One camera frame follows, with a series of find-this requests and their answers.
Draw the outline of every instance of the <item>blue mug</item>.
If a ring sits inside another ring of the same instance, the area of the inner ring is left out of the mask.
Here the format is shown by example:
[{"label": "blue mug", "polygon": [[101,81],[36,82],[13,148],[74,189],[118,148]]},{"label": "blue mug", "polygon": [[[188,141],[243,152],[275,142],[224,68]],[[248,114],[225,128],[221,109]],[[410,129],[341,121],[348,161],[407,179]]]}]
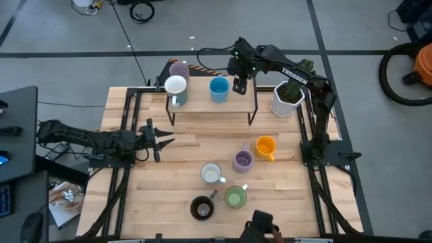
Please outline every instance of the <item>blue mug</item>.
[{"label": "blue mug", "polygon": [[210,81],[210,97],[212,102],[224,103],[228,98],[230,83],[226,78],[217,77]]},{"label": "blue mug", "polygon": [[178,108],[188,102],[188,89],[186,80],[178,75],[169,77],[164,84],[165,91],[171,97],[171,104]]}]

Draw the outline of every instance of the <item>gray floor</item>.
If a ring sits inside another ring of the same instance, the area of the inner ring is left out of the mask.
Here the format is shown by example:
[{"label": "gray floor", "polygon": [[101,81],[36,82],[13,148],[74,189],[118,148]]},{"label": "gray floor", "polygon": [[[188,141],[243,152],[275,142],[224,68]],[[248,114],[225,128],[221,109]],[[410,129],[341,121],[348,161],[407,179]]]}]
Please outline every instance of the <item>gray floor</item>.
[{"label": "gray floor", "polygon": [[[382,50],[408,42],[406,33],[387,27],[387,13],[400,2],[313,0],[326,49]],[[0,1],[0,31],[18,3]],[[155,3],[155,18],[145,25],[133,23],[127,7],[116,8],[136,51],[227,47],[238,36],[252,45],[318,50],[304,0],[165,0]],[[392,23],[403,27],[397,16]],[[94,16],[79,16],[67,0],[27,0],[0,53],[129,52],[128,45],[107,4]],[[146,56],[138,61],[146,78],[154,80],[170,57]],[[325,74],[320,56],[288,57],[294,61],[311,58],[317,72]],[[194,56],[175,58],[197,64]],[[225,66],[227,60],[228,56],[202,58],[215,68]],[[389,101],[379,87],[380,56],[330,56],[329,60],[352,145],[363,154],[358,168],[375,234],[417,237],[423,230],[432,230],[432,107],[404,107]],[[388,69],[392,87],[404,97],[430,97],[431,92],[422,86],[401,85],[400,78],[411,68],[412,62],[405,57],[392,60]],[[0,74],[1,91],[33,84],[39,87],[40,101],[75,105],[103,105],[110,86],[144,86],[133,57],[3,58]],[[260,74],[257,80],[277,84],[283,78]],[[99,127],[102,115],[102,108],[38,107],[41,120],[60,119],[89,130]],[[59,162],[86,170],[84,159],[65,156]],[[76,219],[61,231],[52,225],[51,240],[73,237],[77,224]]]}]

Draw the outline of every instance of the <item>mug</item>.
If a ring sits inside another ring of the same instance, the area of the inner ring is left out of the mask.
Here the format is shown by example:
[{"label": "mug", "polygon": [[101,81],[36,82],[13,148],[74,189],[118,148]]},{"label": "mug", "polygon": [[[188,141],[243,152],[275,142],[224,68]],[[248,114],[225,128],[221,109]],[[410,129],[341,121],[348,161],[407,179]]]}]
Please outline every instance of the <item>mug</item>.
[{"label": "mug", "polygon": [[238,151],[236,156],[234,156],[234,161],[232,163],[234,170],[238,173],[246,173],[252,169],[252,164],[254,163],[254,158],[252,154],[247,151],[248,143],[245,142],[243,145],[243,150]]},{"label": "mug", "polygon": [[245,184],[243,187],[232,186],[228,188],[225,193],[225,201],[227,204],[235,209],[243,207],[248,200],[248,195],[246,194],[247,187],[248,185]]},{"label": "mug", "polygon": [[224,103],[228,98],[230,83],[226,78],[216,77],[210,81],[210,97],[212,102]]},{"label": "mug", "polygon": [[165,81],[165,90],[171,97],[173,107],[178,108],[188,101],[188,89],[186,80],[179,76],[171,76]]},{"label": "mug", "polygon": [[227,182],[227,180],[222,177],[221,168],[215,163],[207,163],[201,168],[201,178],[206,183]]},{"label": "mug", "polygon": [[213,199],[217,194],[217,190],[208,196],[197,196],[190,204],[190,213],[193,218],[199,221],[208,220],[215,212],[215,204]]},{"label": "mug", "polygon": [[179,75],[183,77],[186,80],[186,82],[188,82],[190,77],[189,66],[185,62],[176,62],[173,65],[171,65],[171,67],[169,67],[169,74],[171,76]]},{"label": "mug", "polygon": [[255,155],[268,161],[274,161],[273,153],[276,151],[276,142],[270,136],[262,136],[256,141]]}]

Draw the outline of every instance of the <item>wooden table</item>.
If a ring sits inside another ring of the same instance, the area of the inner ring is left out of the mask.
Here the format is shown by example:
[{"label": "wooden table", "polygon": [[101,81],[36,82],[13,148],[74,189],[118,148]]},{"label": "wooden table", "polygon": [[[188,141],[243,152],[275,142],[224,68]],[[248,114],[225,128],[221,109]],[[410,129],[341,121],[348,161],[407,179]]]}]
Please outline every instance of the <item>wooden table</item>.
[{"label": "wooden table", "polygon": [[[111,88],[101,130],[118,130],[122,120],[127,88]],[[131,170],[122,238],[239,238],[246,221],[255,209],[273,214],[283,237],[318,236],[317,220],[308,171],[302,164],[301,140],[297,114],[278,118],[270,111],[272,92],[258,92],[259,110],[249,126],[244,113],[179,113],[171,126],[165,110],[165,93],[143,93],[138,127],[151,117],[154,126],[175,132],[175,141],[165,147],[160,163],[136,162]],[[306,123],[311,137],[308,121]],[[328,127],[332,139],[338,138],[334,119]],[[272,136],[277,142],[276,162],[255,158],[253,168],[245,174],[232,169],[234,154],[246,141],[251,149],[259,136]],[[226,184],[208,185],[200,177],[201,167],[217,163]],[[103,169],[88,183],[77,235],[86,232],[95,222],[107,202],[112,169]],[[360,216],[350,178],[334,167],[327,168],[331,195],[336,207],[358,231],[362,231]],[[224,201],[225,191],[233,185],[248,184],[248,202],[241,209],[232,209]],[[200,195],[209,196],[214,190],[215,214],[208,221],[197,221],[190,214],[190,203]],[[330,232],[325,205],[324,220]],[[117,209],[111,214],[113,233]]]}]

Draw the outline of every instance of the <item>orange and black striped tape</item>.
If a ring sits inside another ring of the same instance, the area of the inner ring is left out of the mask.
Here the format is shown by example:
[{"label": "orange and black striped tape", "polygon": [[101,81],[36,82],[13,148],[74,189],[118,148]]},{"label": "orange and black striped tape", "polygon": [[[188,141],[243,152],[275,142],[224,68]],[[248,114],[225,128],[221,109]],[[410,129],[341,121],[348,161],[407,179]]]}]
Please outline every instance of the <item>orange and black striped tape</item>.
[{"label": "orange and black striped tape", "polygon": [[[179,62],[180,60],[177,60],[177,59],[170,59],[169,60],[169,62]],[[208,70],[208,69],[206,69],[206,68],[203,68],[203,67],[201,67],[200,65],[192,65],[192,64],[189,64],[188,65],[189,66],[189,68],[193,68],[193,69],[195,69],[195,70],[199,70],[199,71],[202,71],[202,72],[206,72],[206,73],[209,73],[209,74],[213,74],[213,75],[222,75],[222,73],[220,73],[220,72],[218,72],[218,71],[213,71],[213,70]]]}]

